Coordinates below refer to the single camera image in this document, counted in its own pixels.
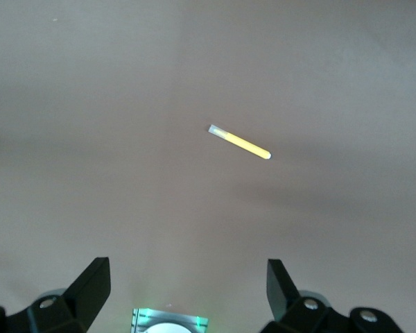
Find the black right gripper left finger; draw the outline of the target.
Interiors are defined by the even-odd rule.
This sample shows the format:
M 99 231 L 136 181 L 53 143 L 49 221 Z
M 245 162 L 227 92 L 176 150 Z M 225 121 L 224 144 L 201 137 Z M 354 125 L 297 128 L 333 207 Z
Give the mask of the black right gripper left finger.
M 110 260 L 97 257 L 60 295 L 48 293 L 13 315 L 0 306 L 0 332 L 87 332 L 110 292 Z

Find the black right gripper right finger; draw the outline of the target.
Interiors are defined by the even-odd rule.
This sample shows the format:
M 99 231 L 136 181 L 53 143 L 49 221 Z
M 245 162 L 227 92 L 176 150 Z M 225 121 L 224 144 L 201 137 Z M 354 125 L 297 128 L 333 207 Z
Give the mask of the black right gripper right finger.
M 394 333 L 401 331 L 398 324 L 381 310 L 355 307 L 348 316 L 343 316 L 321 297 L 300 293 L 280 259 L 268 260 L 266 295 L 274 320 L 267 323 L 262 332 Z

